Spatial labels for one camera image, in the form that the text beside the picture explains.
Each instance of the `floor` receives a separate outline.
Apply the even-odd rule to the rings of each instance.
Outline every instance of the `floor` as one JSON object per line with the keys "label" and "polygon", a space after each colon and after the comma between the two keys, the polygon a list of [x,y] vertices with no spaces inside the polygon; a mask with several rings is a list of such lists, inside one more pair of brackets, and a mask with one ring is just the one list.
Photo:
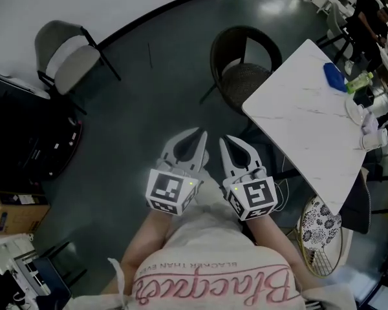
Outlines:
{"label": "floor", "polygon": [[[209,132],[207,168],[222,181],[218,138],[240,133],[246,118],[230,110],[218,92],[203,105],[199,99],[213,83],[211,43],[233,25],[254,26],[268,34],[284,60],[306,39],[316,40],[327,31],[325,14],[317,14],[307,0],[195,0],[144,23],[107,48],[122,82],[105,67],[96,67],[77,89],[75,100],[88,112],[81,117],[82,140],[65,172],[44,185],[52,208],[34,240],[38,251],[72,242],[67,251],[89,270],[73,286],[74,295],[99,293],[113,277],[107,258],[122,257],[146,216],[148,173],[172,135],[204,127]],[[335,51],[325,52],[332,57]],[[268,61],[255,45],[250,45],[246,60],[263,65]],[[280,168],[283,157],[277,154]],[[302,178],[294,178],[290,193],[285,210],[275,215],[279,225],[295,224],[310,189]],[[387,184],[371,185],[371,193],[373,208],[385,206]],[[371,233],[354,237],[348,259],[353,274],[345,270],[344,280],[357,279],[358,273],[372,280],[378,276],[387,232],[386,218],[374,216]]]}

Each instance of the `cardboard box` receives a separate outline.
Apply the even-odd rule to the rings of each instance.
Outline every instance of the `cardboard box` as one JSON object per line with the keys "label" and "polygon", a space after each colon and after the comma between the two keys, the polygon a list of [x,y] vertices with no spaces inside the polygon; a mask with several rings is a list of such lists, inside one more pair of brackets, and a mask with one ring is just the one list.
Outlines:
{"label": "cardboard box", "polygon": [[0,192],[0,235],[33,233],[49,209],[42,194]]}

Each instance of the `white wall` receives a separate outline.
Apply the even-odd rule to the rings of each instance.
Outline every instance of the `white wall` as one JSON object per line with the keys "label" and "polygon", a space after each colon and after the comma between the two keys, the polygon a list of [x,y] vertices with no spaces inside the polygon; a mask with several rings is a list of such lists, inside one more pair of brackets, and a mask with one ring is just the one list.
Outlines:
{"label": "white wall", "polygon": [[0,0],[0,69],[33,85],[34,38],[53,19],[83,25],[97,43],[174,0]]}

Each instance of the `white t-shirt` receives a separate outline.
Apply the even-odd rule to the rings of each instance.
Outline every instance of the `white t-shirt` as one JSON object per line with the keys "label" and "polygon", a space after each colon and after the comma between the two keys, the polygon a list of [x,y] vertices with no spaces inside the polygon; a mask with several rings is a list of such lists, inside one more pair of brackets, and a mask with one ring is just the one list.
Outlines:
{"label": "white t-shirt", "polygon": [[[212,188],[204,184],[196,197],[200,205],[190,205],[175,217],[164,248],[139,267],[132,295],[125,296],[129,310],[356,309],[346,285],[300,293],[286,260],[245,237],[232,208],[218,196],[213,201],[217,193]],[[202,204],[204,197],[207,205]],[[83,296],[69,309],[120,309],[120,297]]]}

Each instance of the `green bottle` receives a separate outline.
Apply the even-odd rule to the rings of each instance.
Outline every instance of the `green bottle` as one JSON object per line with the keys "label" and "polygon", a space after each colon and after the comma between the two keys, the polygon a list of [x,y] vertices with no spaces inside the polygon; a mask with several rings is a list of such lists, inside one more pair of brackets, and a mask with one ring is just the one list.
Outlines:
{"label": "green bottle", "polygon": [[357,78],[346,84],[348,94],[352,94],[355,91],[367,86],[373,77],[374,75],[372,72],[362,72]]}

